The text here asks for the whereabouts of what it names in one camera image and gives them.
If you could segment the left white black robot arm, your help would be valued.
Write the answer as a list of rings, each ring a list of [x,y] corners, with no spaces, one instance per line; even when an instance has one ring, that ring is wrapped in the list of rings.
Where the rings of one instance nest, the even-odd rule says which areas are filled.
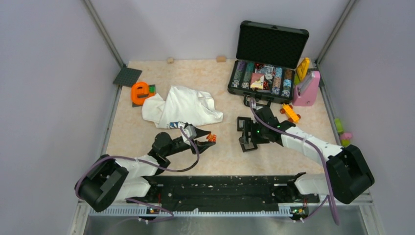
[[[181,135],[171,138],[158,133],[151,150],[141,157],[102,155],[75,184],[75,195],[86,201],[96,212],[108,208],[114,201],[141,198],[152,202],[157,189],[145,179],[164,172],[182,173],[193,169],[200,155],[216,144],[217,136],[192,124],[179,123]],[[169,156],[190,150],[196,160],[184,169],[170,168]]]

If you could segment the black display frame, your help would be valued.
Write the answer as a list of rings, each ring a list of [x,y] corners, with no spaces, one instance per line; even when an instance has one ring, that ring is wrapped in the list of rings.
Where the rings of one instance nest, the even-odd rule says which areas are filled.
[[[249,152],[258,149],[257,144],[253,143],[251,136],[242,135],[239,138],[239,143],[242,148],[242,152]]]

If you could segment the white t-shirt garment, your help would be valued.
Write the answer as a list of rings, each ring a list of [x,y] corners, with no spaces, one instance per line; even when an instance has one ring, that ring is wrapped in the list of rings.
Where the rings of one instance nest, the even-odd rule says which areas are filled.
[[[224,118],[210,93],[183,86],[171,86],[165,99],[159,94],[146,99],[141,116],[160,129],[176,129],[179,122],[204,126],[220,123]]]

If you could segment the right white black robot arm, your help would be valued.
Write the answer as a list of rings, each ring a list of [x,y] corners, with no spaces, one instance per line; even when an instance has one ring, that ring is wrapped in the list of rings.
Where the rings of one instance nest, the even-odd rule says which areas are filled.
[[[374,183],[374,176],[362,151],[350,144],[346,147],[328,143],[302,131],[287,120],[280,122],[269,106],[248,102],[254,118],[246,127],[253,127],[250,140],[253,144],[277,143],[293,149],[323,167],[322,174],[305,173],[287,188],[287,196],[294,202],[308,194],[328,195],[343,204],[350,204]]]

